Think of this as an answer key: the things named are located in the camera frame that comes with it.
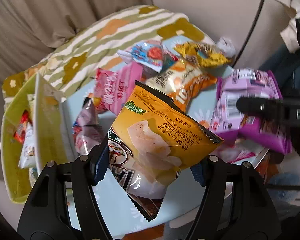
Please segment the purple snack bag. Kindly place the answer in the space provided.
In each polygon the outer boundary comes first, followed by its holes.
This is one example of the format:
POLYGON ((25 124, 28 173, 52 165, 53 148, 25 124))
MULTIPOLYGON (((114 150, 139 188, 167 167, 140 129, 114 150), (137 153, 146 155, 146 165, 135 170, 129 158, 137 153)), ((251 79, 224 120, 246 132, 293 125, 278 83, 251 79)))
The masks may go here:
POLYGON ((243 137, 277 153, 288 154, 292 150, 289 130, 275 122, 275 111, 269 106, 281 98, 271 71, 237 69, 218 80, 210 130, 228 144, 243 137))

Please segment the yellow barbecue chips bag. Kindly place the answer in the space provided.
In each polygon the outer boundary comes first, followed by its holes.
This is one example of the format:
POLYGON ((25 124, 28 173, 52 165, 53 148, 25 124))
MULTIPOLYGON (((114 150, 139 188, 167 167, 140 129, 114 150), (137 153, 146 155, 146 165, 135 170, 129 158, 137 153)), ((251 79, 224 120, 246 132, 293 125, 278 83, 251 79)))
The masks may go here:
MULTIPOLYGON (((164 93, 139 81, 108 130, 109 167, 129 198, 160 209, 168 186, 223 139, 191 118, 164 93)), ((146 208, 150 220, 157 216, 146 208)))

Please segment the pink white candy bag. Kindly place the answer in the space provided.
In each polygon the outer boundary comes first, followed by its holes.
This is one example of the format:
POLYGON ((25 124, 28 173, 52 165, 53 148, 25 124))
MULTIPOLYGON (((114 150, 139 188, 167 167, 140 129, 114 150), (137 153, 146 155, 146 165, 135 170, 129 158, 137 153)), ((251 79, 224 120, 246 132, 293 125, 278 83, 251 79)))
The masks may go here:
POLYGON ((234 145, 222 144, 211 155, 217 156, 226 163, 240 165, 242 162, 248 161, 256 167, 267 150, 252 140, 238 139, 234 145))

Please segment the green cardboard box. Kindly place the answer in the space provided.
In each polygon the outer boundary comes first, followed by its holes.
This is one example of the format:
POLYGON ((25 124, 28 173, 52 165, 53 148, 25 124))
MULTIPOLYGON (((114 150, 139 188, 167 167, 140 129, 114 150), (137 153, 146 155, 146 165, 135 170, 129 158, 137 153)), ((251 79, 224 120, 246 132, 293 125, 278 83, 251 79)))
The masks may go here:
POLYGON ((1 166, 8 197, 14 204, 24 204, 32 189, 28 170, 18 166, 22 145, 13 137, 21 115, 30 110, 29 94, 34 95, 31 121, 37 171, 41 172, 48 161, 64 164, 77 157, 66 127, 61 93, 37 73, 19 90, 2 118, 1 166))

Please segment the white red snack packet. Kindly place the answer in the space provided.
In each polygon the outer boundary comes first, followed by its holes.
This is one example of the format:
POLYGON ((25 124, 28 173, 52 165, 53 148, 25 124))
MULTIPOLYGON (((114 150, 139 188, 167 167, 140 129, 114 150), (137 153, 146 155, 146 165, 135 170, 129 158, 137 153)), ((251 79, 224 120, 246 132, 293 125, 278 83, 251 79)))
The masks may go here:
POLYGON ((21 169, 36 166, 33 126, 28 122, 26 126, 25 140, 21 150, 18 167, 21 169))

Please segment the yellow black snack bag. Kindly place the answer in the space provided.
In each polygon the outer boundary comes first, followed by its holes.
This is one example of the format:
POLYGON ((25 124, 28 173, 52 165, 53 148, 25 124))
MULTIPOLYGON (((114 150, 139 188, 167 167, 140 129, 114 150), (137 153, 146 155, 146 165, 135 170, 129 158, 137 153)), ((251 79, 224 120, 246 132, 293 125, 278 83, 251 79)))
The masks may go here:
POLYGON ((231 62, 213 44, 185 42, 173 48, 183 59, 200 68, 217 68, 231 62))

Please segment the mauve snack bag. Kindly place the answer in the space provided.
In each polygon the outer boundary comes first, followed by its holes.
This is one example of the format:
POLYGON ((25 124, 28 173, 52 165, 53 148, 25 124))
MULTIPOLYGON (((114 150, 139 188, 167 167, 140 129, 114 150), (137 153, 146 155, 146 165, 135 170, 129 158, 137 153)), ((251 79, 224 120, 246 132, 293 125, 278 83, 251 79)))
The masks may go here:
POLYGON ((78 155, 88 155, 94 146, 102 143, 105 135, 91 98, 85 98, 72 126, 72 136, 78 155))

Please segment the orange white cake packet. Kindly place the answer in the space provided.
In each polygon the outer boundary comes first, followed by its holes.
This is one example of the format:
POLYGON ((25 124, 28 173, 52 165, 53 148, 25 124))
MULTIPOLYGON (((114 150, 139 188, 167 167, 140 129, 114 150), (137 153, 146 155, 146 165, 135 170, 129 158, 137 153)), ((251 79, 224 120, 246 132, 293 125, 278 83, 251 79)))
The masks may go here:
POLYGON ((145 81, 173 99, 182 111, 186 111, 189 102, 199 92, 217 83, 217 78, 205 70, 180 59, 168 69, 145 81))

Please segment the white hanging cloth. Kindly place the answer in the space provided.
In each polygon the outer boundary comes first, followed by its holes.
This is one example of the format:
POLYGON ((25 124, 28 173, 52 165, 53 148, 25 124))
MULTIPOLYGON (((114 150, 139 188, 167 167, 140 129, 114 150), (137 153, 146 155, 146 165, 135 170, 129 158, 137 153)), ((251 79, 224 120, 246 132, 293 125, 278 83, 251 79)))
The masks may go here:
POLYGON ((287 27, 281 31, 280 35, 290 53, 295 53, 300 49, 297 38, 296 19, 300 18, 300 0, 275 0, 280 3, 288 17, 290 18, 287 27))

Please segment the blue red snack packet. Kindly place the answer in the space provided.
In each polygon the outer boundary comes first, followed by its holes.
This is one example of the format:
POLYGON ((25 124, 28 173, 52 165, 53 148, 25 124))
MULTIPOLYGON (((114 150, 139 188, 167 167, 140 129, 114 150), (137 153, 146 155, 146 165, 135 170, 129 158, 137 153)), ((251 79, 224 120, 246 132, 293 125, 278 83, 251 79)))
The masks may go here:
POLYGON ((136 43, 126 50, 118 50, 117 54, 125 63, 132 61, 160 73, 175 64, 179 57, 174 55, 160 41, 147 40, 136 43))

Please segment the pink marshmallow bag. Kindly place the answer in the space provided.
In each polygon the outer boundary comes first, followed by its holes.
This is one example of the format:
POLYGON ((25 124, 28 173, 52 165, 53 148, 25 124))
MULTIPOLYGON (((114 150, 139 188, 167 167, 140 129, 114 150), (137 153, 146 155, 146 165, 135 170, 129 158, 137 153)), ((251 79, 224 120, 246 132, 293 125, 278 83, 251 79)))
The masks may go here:
POLYGON ((111 111, 118 115, 130 97, 135 81, 141 80, 143 68, 135 62, 113 72, 98 68, 94 87, 93 103, 98 114, 111 111))

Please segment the green striped floral blanket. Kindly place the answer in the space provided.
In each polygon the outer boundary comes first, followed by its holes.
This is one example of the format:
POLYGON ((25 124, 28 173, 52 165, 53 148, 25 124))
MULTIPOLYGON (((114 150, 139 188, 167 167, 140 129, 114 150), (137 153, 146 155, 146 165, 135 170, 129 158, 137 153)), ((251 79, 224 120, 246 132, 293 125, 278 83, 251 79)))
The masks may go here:
POLYGON ((164 41, 175 36, 213 43, 183 13, 154 5, 137 5, 115 12, 81 31, 28 70, 6 78, 3 98, 10 103, 36 73, 68 98, 91 81, 97 68, 110 69, 121 63, 118 50, 129 49, 141 41, 164 41))

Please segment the beige curtain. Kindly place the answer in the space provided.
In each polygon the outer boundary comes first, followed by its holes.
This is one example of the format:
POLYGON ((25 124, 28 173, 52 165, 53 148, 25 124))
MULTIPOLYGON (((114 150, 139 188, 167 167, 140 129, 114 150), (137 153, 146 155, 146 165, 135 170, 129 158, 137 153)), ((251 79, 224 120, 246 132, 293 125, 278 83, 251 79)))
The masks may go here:
POLYGON ((152 0, 0 0, 0 82, 101 18, 152 0))

